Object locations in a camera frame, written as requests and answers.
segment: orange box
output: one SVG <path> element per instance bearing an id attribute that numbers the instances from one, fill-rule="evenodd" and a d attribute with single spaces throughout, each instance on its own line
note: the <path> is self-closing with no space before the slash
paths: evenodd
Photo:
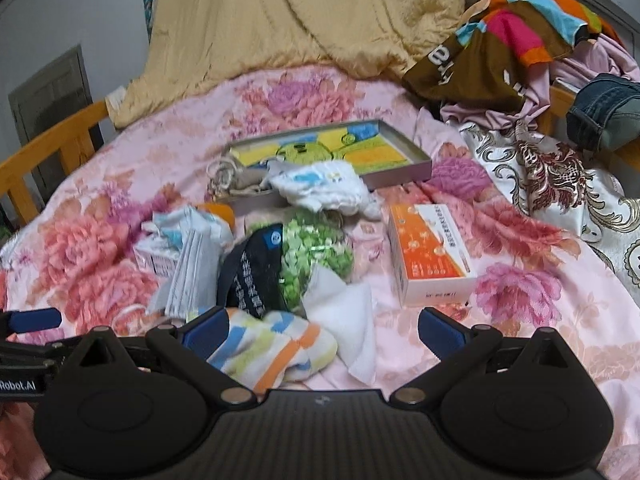
<path id="1" fill-rule="evenodd" d="M 478 277 L 462 236 L 444 204 L 395 204 L 389 239 L 400 303 L 465 303 Z"/>

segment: bag of green pieces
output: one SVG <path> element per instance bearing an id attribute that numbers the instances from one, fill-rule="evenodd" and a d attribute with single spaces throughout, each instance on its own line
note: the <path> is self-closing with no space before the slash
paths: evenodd
<path id="1" fill-rule="evenodd" d="M 250 230 L 267 224 L 252 224 Z M 283 226 L 280 289 L 287 308 L 304 316 L 300 299 L 305 293 L 312 264 L 325 266 L 346 280 L 353 270 L 353 251 L 346 243 L 344 233 L 322 214 L 296 209 Z"/>

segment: teal patterned fabric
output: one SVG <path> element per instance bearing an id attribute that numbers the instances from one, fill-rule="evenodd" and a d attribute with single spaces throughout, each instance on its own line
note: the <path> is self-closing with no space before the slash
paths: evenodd
<path id="1" fill-rule="evenodd" d="M 151 42 L 151 30 L 154 26 L 154 0 L 142 0 L 145 4 L 146 34 Z"/>

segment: white wall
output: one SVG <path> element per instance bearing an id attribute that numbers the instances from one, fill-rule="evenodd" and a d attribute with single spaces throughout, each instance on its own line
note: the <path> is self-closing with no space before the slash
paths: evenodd
<path id="1" fill-rule="evenodd" d="M 146 61 L 142 0 L 0 2 L 0 160 L 20 148 L 9 93 L 76 44 L 94 101 L 126 84 Z M 105 142 L 113 139 L 109 121 L 100 129 Z"/>

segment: orange lid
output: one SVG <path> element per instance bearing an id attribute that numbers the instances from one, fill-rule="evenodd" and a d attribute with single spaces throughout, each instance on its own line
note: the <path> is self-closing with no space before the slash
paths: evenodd
<path id="1" fill-rule="evenodd" d="M 236 226 L 236 216 L 234 215 L 234 210 L 231 209 L 231 207 L 227 204 L 205 202 L 203 204 L 198 204 L 196 207 L 201 211 L 206 211 L 207 213 L 211 213 L 212 215 L 219 216 L 229 224 L 231 230 L 233 230 Z"/>

